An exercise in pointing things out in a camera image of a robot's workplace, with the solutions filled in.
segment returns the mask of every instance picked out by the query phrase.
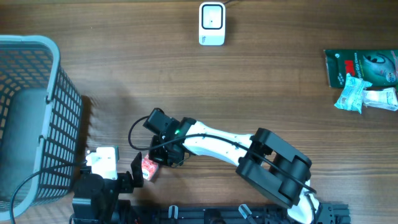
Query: plastic basket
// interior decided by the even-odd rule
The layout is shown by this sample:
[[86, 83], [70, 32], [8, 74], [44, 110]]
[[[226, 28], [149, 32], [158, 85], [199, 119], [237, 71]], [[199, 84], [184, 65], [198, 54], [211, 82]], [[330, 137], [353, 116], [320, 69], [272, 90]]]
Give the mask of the plastic basket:
[[[0, 221], [10, 219], [12, 193], [27, 176], [74, 162], [82, 109], [52, 40], [0, 35]], [[26, 183], [17, 194], [15, 216], [63, 197], [72, 175], [67, 167]]]

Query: brown wooden surface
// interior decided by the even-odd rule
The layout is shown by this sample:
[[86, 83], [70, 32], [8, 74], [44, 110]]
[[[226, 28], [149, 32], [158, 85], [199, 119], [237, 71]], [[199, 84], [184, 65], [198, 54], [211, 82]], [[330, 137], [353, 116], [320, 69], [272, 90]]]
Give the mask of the brown wooden surface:
[[[398, 219], [397, 113], [338, 110], [324, 49], [392, 49], [397, 1], [241, 1], [227, 8], [226, 43], [198, 43], [197, 2], [0, 6], [3, 34], [42, 34], [86, 100], [88, 149], [119, 145], [120, 172], [136, 155], [130, 125], [154, 107], [236, 133], [276, 132], [309, 158], [321, 201], [349, 204], [353, 223]], [[139, 128], [133, 142], [147, 146]], [[30, 208], [19, 223], [66, 223], [73, 195]], [[123, 195], [135, 204], [271, 203], [234, 167], [194, 157]]]

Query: pink object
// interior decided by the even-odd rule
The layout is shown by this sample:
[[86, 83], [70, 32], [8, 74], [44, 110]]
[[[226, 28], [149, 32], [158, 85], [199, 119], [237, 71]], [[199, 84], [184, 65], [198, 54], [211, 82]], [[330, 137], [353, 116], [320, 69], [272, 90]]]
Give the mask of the pink object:
[[147, 180], [151, 180], [151, 178], [153, 178], [153, 176], [156, 174], [157, 170], [159, 169], [159, 164], [150, 160], [148, 154], [142, 160], [141, 166], [142, 166], [142, 176]]

